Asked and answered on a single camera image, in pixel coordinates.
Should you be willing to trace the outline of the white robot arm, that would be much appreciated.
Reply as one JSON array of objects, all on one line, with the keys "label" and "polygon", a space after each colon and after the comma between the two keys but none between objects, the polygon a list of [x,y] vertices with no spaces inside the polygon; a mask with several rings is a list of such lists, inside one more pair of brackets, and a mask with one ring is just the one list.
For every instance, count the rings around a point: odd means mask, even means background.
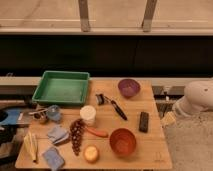
[{"label": "white robot arm", "polygon": [[161,119],[161,124],[167,126],[179,117],[187,118],[207,110],[213,110],[213,79],[193,81],[185,86],[184,96],[173,104],[172,110]]}]

